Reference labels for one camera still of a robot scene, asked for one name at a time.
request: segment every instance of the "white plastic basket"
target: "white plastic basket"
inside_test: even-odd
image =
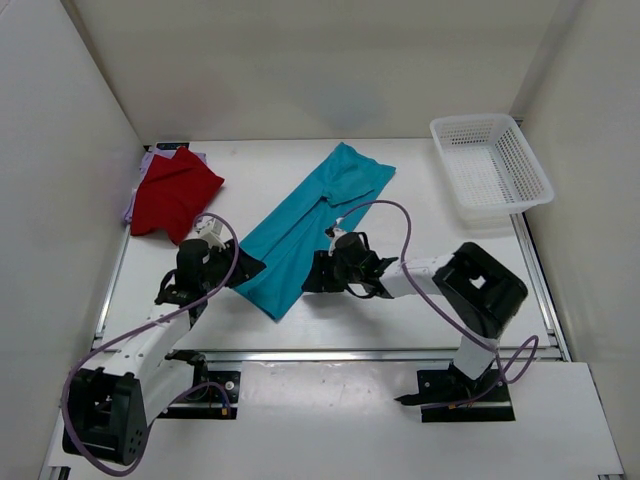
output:
[[[509,115],[437,118],[430,129],[463,218],[520,213],[553,200],[549,180]]]

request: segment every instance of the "white wall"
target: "white wall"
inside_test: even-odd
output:
[[[557,198],[527,215],[572,353],[640,478],[640,2],[587,1],[524,123]]]
[[[558,3],[75,0],[147,143],[423,137],[508,112]]]
[[[37,478],[141,151],[59,1],[11,0],[0,14],[2,479]]]

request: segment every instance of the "purple cable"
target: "purple cable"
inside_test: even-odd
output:
[[[498,355],[498,351],[497,348],[494,348],[491,345],[488,345],[486,343],[484,343],[483,341],[477,339],[476,337],[474,337],[473,335],[471,335],[464,327],[462,327],[458,322],[456,322],[453,318],[451,318],[447,312],[445,312],[444,310],[442,310],[433,300],[431,300],[429,298],[429,295],[427,295],[424,290],[422,290],[422,288],[420,288],[420,285],[418,285],[418,283],[415,281],[415,279],[413,278],[413,276],[411,275],[411,272],[409,272],[409,269],[407,268],[406,265],[406,255],[407,255],[407,250],[409,249],[409,242],[411,241],[411,232],[412,232],[412,223],[411,223],[411,216],[409,215],[409,212],[407,211],[407,209],[405,207],[403,207],[402,205],[400,205],[398,202],[394,202],[393,200],[372,200],[370,202],[365,202],[362,203],[360,205],[356,205],[355,207],[347,210],[346,213],[344,213],[339,220],[342,220],[343,218],[345,218],[347,215],[350,215],[352,212],[354,212],[355,210],[362,208],[362,207],[366,207],[369,205],[373,205],[373,204],[383,204],[383,205],[391,205],[394,206],[398,209],[400,209],[400,211],[404,214],[405,219],[407,220],[407,234],[405,236],[404,239],[404,244],[402,245],[402,250],[400,251],[400,263],[402,266],[402,272],[404,273],[405,277],[407,277],[407,280],[409,281],[409,283],[411,284],[411,286],[414,288],[414,290],[418,293],[418,295],[420,295],[422,297],[422,299],[427,302],[429,304],[429,306],[431,308],[433,308],[436,313],[438,315],[440,315],[449,325],[451,325],[453,328],[455,328],[458,332],[460,332],[462,335],[464,335],[465,337],[467,337],[469,340],[471,340],[473,343],[475,343],[476,345],[478,345],[479,347],[492,352],[495,354],[496,356],[496,364],[498,366],[498,379],[495,381],[495,383],[493,385],[491,385],[491,387],[489,387],[485,392],[482,392],[479,395],[476,395],[475,397],[472,397],[470,399],[467,400],[461,400],[459,402],[453,402],[453,403],[438,403],[438,404],[431,404],[429,406],[423,407],[425,409],[430,409],[430,408],[442,408],[442,407],[449,407],[449,406],[458,406],[458,405],[463,405],[466,403],[473,403],[476,402],[477,400],[479,400],[480,398],[484,397],[487,393],[489,393],[491,390],[493,390],[493,388],[500,382],[503,381],[504,383],[506,383],[507,385],[512,384],[517,382],[518,380],[520,380],[520,378],[522,377],[522,375],[524,375],[524,373],[527,371],[527,369],[529,368],[529,366],[531,365],[531,363],[533,362],[533,359],[535,358],[536,355],[536,351],[538,350],[538,343],[540,341],[540,339],[538,338],[537,335],[532,335],[529,338],[527,338],[524,343],[522,345],[520,345],[520,347],[515,351],[515,353],[512,355],[512,357],[509,359],[509,361],[507,362],[506,367],[502,367],[502,361],[500,359],[500,356]],[[524,366],[522,367],[522,370],[520,370],[520,372],[518,372],[518,374],[512,379],[509,380],[506,377],[506,373],[509,370],[509,368],[511,368],[511,365],[513,365],[513,363],[516,361],[516,359],[518,358],[518,356],[523,352],[523,350],[525,348],[527,348],[527,346],[533,342],[533,346],[531,347],[531,354],[529,355],[529,357],[526,360],[526,363],[524,364]]]
[[[86,458],[87,461],[91,465],[96,467],[101,472],[106,473],[107,475],[111,475],[112,477],[126,477],[131,472],[133,472],[138,467],[138,465],[140,464],[140,460],[142,459],[142,456],[144,455],[144,451],[145,451],[145,449],[147,447],[147,442],[145,441],[144,445],[142,445],[141,453],[138,456],[138,458],[136,458],[134,463],[129,468],[127,468],[125,470],[115,470],[113,468],[108,467],[107,465],[102,463],[100,460],[98,460],[82,444],[82,440],[80,440],[80,437],[78,436],[78,433],[76,432],[75,428],[73,428],[73,423],[71,422],[71,415],[69,414],[69,405],[68,405],[69,390],[71,389],[71,381],[73,380],[73,377],[78,373],[78,371],[80,371],[82,366],[85,363],[87,363],[89,360],[91,360],[93,357],[95,357],[98,353],[104,352],[106,349],[108,349],[109,347],[115,345],[116,343],[121,342],[122,340],[125,340],[127,338],[133,337],[135,335],[139,335],[142,332],[146,332],[150,328],[154,328],[158,323],[170,322],[171,320],[173,320],[175,317],[177,317],[181,313],[184,313],[184,312],[190,310],[191,308],[193,308],[195,306],[198,306],[201,303],[207,301],[208,299],[213,297],[216,293],[218,293],[220,290],[222,290],[222,288],[226,285],[226,283],[229,280],[229,278],[231,278],[233,270],[236,268],[236,263],[238,262],[238,256],[239,256],[238,237],[236,236],[236,232],[233,230],[231,225],[229,225],[229,223],[224,218],[222,218],[222,217],[220,217],[218,215],[215,215],[213,213],[206,212],[206,213],[202,213],[202,214],[198,215],[198,217],[196,217],[196,219],[195,219],[195,222],[200,220],[202,217],[211,217],[211,218],[214,218],[216,220],[220,220],[220,222],[225,227],[227,227],[227,229],[231,233],[231,238],[233,238],[233,240],[235,241],[235,244],[236,244],[236,248],[235,248],[235,251],[233,253],[233,260],[231,261],[231,266],[229,267],[229,271],[224,276],[224,278],[222,279],[220,284],[216,288],[211,290],[207,295],[205,295],[204,297],[196,300],[195,302],[192,302],[189,305],[186,305],[186,306],[184,306],[182,308],[179,308],[179,309],[175,310],[174,312],[171,312],[170,314],[165,315],[164,317],[161,317],[161,318],[159,318],[159,319],[157,319],[155,321],[147,322],[147,323],[145,323],[144,325],[141,325],[138,328],[134,328],[130,332],[123,333],[119,337],[116,337],[113,340],[108,341],[104,345],[101,345],[100,347],[96,348],[92,352],[88,353],[87,355],[82,357],[78,361],[78,363],[76,363],[73,366],[73,368],[71,368],[71,371],[69,372],[69,375],[67,376],[67,379],[65,380],[64,385],[62,387],[62,398],[61,398],[60,410],[62,411],[62,421],[64,423],[65,430],[67,431],[67,434],[69,435],[69,439],[71,440],[71,443],[73,443],[73,445],[78,449],[80,454],[82,454],[82,456],[84,458]],[[228,398],[226,392],[224,391],[224,389],[220,385],[218,385],[217,383],[214,383],[214,382],[203,382],[200,385],[196,385],[195,387],[193,387],[193,388],[187,390],[186,392],[180,394],[171,403],[177,402],[178,400],[182,399],[184,396],[190,395],[191,393],[195,392],[196,390],[199,390],[200,388],[203,388],[205,385],[208,385],[210,387],[218,388],[220,390],[220,392],[222,393],[222,397],[223,397],[224,401],[226,402],[227,407],[229,408],[229,411],[231,411],[231,404],[229,403],[229,398]]]

